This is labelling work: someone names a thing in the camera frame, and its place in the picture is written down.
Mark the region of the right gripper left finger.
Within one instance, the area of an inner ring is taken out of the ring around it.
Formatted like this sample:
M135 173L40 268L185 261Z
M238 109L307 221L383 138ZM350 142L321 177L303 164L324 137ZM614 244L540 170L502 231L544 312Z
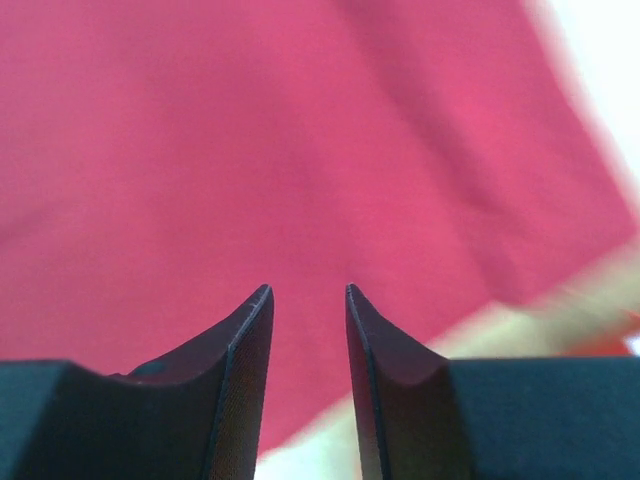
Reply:
M269 286L122 375L66 360L1 365L5 479L250 479L274 316Z

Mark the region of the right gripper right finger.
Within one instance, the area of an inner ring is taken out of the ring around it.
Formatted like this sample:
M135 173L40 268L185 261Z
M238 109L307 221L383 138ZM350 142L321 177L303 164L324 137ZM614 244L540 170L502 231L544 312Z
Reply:
M633 356L448 359L355 285L346 332L366 479L635 479Z

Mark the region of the dark red t shirt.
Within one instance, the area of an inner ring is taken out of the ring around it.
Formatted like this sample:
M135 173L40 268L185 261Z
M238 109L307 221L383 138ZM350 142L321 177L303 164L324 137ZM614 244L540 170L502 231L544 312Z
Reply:
M1 355L125 371L270 284L260 439L350 388L344 288L432 340L634 243L518 1L5 1Z

